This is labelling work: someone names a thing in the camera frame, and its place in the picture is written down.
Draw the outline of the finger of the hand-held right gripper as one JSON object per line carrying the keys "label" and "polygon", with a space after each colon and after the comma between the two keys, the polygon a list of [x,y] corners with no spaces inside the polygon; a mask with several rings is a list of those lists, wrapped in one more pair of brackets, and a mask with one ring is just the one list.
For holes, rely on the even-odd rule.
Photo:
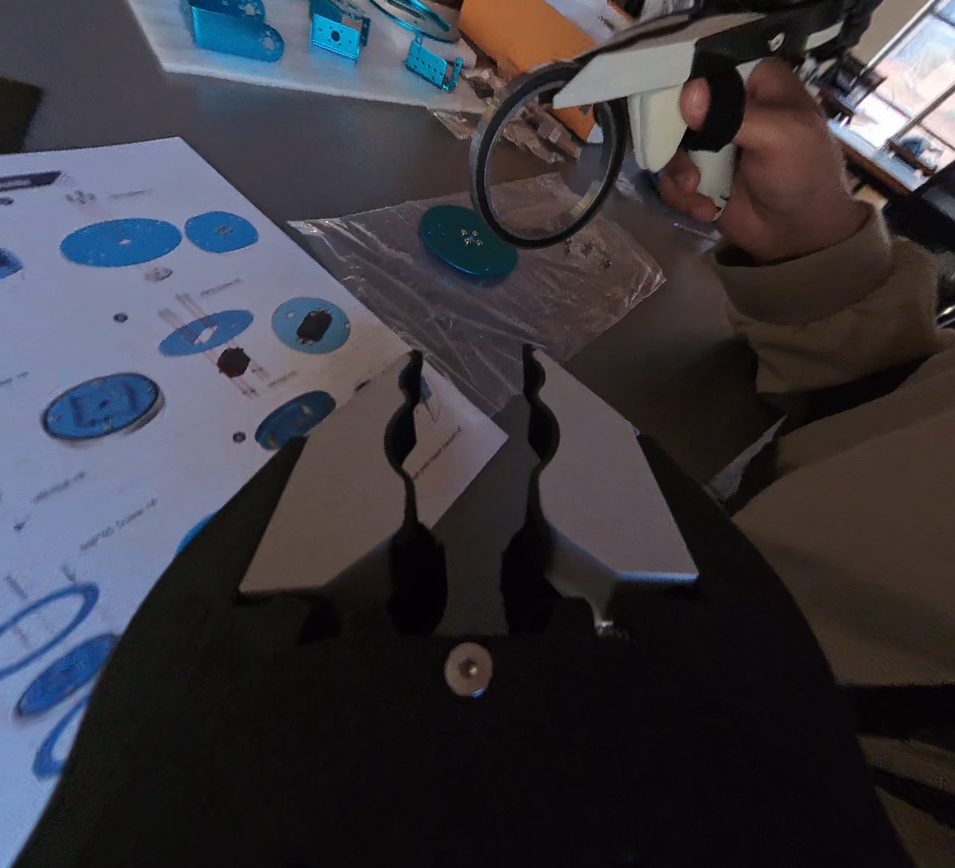
{"label": "finger of the hand-held right gripper", "polygon": [[596,106],[623,98],[639,168],[661,171],[686,134],[680,101],[697,40],[672,34],[602,53],[554,98],[556,109]]}
{"label": "finger of the hand-held right gripper", "polygon": [[697,44],[763,18],[761,11],[694,17],[680,12],[620,29],[570,61],[565,95],[641,95],[690,79]]}

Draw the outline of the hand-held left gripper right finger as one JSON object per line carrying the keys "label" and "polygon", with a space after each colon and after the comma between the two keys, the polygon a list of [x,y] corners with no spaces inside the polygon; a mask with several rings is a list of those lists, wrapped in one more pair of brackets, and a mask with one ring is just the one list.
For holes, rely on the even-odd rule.
{"label": "hand-held left gripper right finger", "polygon": [[683,588],[699,571],[635,426],[549,357],[525,345],[530,472],[522,525],[502,556],[508,630],[542,632],[560,599],[597,627],[620,599]]}

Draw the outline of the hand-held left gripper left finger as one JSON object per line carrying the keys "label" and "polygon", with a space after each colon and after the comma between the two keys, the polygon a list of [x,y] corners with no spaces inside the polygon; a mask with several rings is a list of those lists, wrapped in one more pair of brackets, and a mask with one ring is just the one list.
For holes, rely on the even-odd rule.
{"label": "hand-held left gripper left finger", "polygon": [[416,445],[422,369],[422,354],[407,352],[309,432],[240,582],[243,596],[327,594],[379,558],[397,631],[428,635],[441,623],[445,551],[419,519],[404,466]]}

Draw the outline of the clear plastic bag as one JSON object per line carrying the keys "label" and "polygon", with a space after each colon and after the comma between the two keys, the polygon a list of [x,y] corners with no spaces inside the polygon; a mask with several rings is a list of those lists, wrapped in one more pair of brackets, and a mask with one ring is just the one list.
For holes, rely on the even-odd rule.
{"label": "clear plastic bag", "polygon": [[289,226],[332,277],[489,415],[519,393],[525,345],[567,362],[666,282],[633,233],[609,217],[576,235],[603,241],[609,268],[575,266],[563,242],[518,250],[504,278],[471,277],[421,240],[423,213],[441,204],[471,208],[455,193]]}

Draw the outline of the blue round disc plate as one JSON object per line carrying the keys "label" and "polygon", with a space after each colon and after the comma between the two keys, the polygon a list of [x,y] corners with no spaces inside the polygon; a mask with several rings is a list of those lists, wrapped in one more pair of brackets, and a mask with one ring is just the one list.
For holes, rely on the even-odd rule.
{"label": "blue round disc plate", "polygon": [[474,278],[504,278],[519,263],[518,249],[500,239],[469,207],[441,204],[427,209],[419,234],[436,258]]}

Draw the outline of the person's right forearm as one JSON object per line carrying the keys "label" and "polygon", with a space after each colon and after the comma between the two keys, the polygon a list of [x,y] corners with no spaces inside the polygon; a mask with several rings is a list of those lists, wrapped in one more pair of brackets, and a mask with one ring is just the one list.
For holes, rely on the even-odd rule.
{"label": "person's right forearm", "polygon": [[846,241],[757,265],[720,244],[714,267],[734,331],[757,360],[757,393],[788,417],[859,406],[893,392],[953,408],[953,330],[938,324],[939,258],[866,220]]}

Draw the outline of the person's right hand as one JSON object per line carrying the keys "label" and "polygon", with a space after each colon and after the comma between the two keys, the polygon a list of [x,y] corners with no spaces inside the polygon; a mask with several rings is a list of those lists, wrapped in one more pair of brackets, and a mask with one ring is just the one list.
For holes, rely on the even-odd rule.
{"label": "person's right hand", "polygon": [[765,59],[746,84],[747,102],[734,138],[737,166],[730,199],[702,193],[702,178],[679,150],[662,170],[665,203],[712,222],[751,265],[776,265],[852,238],[872,210],[846,186],[842,152],[815,99],[786,63]]}

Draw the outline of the window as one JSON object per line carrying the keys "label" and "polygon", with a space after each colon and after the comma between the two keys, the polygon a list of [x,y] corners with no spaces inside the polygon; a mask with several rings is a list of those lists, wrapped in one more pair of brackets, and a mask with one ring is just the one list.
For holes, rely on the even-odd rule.
{"label": "window", "polygon": [[930,0],[877,55],[880,81],[849,126],[868,144],[902,151],[924,171],[954,158],[954,0]]}

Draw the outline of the pile of small screw bags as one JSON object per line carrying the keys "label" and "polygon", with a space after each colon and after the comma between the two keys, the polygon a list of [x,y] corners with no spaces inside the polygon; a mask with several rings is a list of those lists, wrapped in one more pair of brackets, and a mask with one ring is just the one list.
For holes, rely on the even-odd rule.
{"label": "pile of small screw bags", "polygon": [[[469,84],[484,110],[490,110],[514,72],[509,66],[502,74],[494,64],[478,65],[463,69],[460,81]],[[431,110],[431,116],[458,140],[471,140],[480,120],[477,112],[461,110]],[[555,114],[551,103],[541,97],[529,99],[515,112],[505,124],[500,141],[548,165],[577,164],[584,148],[579,137]]]}

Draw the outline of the large blue flange plate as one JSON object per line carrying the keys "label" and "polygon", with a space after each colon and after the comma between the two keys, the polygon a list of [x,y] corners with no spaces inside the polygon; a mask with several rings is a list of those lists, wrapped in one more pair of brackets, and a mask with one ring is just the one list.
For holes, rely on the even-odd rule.
{"label": "large blue flange plate", "polygon": [[397,26],[423,38],[452,44],[459,40],[456,20],[446,18],[424,0],[367,0]]}

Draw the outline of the open assembly manual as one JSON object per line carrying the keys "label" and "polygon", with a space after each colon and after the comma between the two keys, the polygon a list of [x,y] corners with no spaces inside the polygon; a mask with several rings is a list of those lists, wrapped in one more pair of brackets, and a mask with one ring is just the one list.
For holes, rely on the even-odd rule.
{"label": "open assembly manual", "polygon": [[409,346],[182,139],[2,155],[1,858],[138,606]]}

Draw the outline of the white foam sheet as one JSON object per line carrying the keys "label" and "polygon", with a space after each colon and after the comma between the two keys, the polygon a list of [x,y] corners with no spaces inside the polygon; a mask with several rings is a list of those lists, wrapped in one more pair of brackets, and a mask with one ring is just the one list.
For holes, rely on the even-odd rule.
{"label": "white foam sheet", "polygon": [[436,110],[483,110],[483,101],[467,81],[461,80],[452,92],[446,92],[407,69],[404,61],[412,33],[367,0],[353,0],[363,2],[372,15],[369,43],[356,61],[307,41],[305,0],[262,1],[267,22],[285,43],[282,58],[272,63],[196,46],[187,26],[184,0],[126,0],[126,4],[166,73]]}

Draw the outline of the small blue U bracket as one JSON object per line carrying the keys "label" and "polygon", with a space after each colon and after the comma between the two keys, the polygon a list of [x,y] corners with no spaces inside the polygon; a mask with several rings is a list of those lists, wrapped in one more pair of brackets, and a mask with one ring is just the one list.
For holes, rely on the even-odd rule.
{"label": "small blue U bracket", "polygon": [[412,39],[404,67],[417,77],[446,93],[453,93],[464,67],[463,58],[456,55],[446,59],[428,48],[419,33]]}

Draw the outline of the blue square servo bracket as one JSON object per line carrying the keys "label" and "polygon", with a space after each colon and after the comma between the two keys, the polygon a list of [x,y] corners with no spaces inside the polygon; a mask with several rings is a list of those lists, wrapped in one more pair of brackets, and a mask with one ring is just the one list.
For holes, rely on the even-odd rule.
{"label": "blue square servo bracket", "polygon": [[308,0],[309,42],[356,63],[370,37],[372,18],[353,0]]}

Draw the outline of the large blue U bracket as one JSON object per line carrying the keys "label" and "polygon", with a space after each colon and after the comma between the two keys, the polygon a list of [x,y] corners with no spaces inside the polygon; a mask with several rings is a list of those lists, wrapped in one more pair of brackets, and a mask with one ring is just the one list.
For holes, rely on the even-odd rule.
{"label": "large blue U bracket", "polygon": [[274,63],[285,42],[267,22],[261,0],[181,0],[196,47]]}

